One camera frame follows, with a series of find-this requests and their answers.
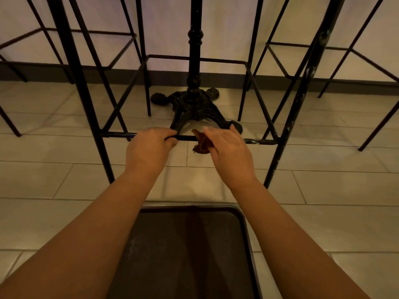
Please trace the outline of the person's left forearm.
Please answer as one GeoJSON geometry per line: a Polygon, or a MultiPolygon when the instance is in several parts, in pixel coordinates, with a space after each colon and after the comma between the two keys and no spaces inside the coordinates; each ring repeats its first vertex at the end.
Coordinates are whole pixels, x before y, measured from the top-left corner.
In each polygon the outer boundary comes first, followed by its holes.
{"type": "Polygon", "coordinates": [[[123,172],[0,285],[0,299],[104,299],[161,172],[123,172]]]}

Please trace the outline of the person's right hand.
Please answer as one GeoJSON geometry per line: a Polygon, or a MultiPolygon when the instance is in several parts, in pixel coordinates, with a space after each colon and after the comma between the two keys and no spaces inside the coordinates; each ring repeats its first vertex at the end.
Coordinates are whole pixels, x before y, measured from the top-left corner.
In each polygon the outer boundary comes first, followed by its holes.
{"type": "Polygon", "coordinates": [[[209,151],[219,176],[232,193],[259,183],[252,154],[243,139],[239,144],[230,144],[218,150],[213,147],[209,151]]]}

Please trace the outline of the black cast iron table pedestal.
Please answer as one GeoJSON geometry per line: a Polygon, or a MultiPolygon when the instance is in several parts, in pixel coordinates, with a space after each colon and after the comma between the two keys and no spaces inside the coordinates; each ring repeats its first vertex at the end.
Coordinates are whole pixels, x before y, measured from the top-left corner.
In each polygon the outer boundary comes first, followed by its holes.
{"type": "Polygon", "coordinates": [[[200,89],[200,54],[203,38],[202,3],[203,0],[191,0],[191,26],[188,32],[190,59],[187,90],[177,91],[169,96],[155,93],[150,97],[150,101],[160,106],[172,105],[175,115],[170,129],[176,130],[178,134],[187,122],[205,119],[212,120],[221,129],[229,129],[233,125],[242,134],[243,128],[241,124],[235,121],[227,121],[213,103],[219,97],[219,91],[216,88],[210,88],[207,91],[200,89]]]}

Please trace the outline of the dark brown tray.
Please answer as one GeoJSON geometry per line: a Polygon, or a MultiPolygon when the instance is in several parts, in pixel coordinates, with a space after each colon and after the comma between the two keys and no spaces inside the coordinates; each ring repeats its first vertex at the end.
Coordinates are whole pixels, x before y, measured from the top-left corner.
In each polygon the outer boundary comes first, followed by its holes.
{"type": "Polygon", "coordinates": [[[106,299],[262,299],[242,211],[143,207],[106,299]]]}

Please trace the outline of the person's left hand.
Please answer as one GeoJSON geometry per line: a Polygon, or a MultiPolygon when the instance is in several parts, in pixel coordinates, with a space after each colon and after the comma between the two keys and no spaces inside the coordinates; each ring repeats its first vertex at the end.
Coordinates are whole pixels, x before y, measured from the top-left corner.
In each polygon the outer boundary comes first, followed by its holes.
{"type": "Polygon", "coordinates": [[[171,150],[157,145],[155,129],[138,132],[128,144],[124,176],[155,183],[161,174],[171,150]]]}

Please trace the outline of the person's right forearm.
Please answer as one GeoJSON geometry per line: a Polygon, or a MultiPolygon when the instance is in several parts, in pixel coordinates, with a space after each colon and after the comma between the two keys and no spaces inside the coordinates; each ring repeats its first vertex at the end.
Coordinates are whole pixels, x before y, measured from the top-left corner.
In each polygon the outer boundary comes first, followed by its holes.
{"type": "Polygon", "coordinates": [[[283,299],[370,299],[257,180],[224,179],[283,299]]]}

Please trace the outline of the brown cleaning cloth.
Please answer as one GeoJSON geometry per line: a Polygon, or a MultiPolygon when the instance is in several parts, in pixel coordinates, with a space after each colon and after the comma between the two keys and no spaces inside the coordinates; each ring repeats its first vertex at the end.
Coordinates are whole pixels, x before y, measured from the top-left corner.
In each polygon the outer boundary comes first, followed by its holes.
{"type": "Polygon", "coordinates": [[[192,151],[202,155],[209,154],[209,149],[215,147],[212,141],[204,132],[201,132],[197,129],[192,129],[191,131],[198,141],[198,143],[193,147],[192,151]]]}

